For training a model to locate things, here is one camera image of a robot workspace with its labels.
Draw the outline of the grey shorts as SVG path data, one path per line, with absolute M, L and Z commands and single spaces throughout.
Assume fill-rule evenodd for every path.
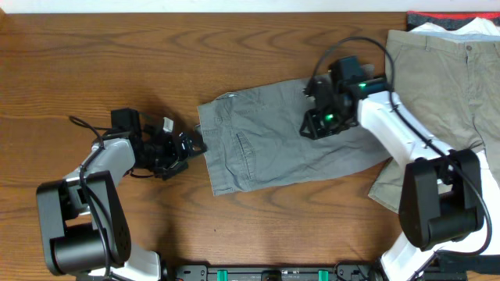
M 305 79 L 227 92 L 198 107 L 198 131 L 207 147 L 214 195 L 361 172 L 389 158 L 384 146 L 357 126 L 311 140 L 299 133 L 314 104 Z

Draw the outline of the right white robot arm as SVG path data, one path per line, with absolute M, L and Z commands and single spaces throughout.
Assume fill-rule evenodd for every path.
M 493 218 L 480 159 L 438 140 L 398 99 L 387 80 L 360 74 L 312 76 L 304 95 L 303 137 L 317 140 L 361 126 L 404 171 L 398 219 L 402 233 L 379 259 L 371 279 L 416 280 L 438 256 L 482 256 L 493 240 Z

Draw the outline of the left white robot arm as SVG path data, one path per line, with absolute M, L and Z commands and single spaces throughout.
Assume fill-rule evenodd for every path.
M 168 180 L 205 151 L 199 130 L 175 135 L 162 127 L 113 125 L 98 135 L 74 171 L 37 188 L 50 273 L 79 280 L 166 280 L 160 255 L 132 242 L 116 189 L 135 169 Z

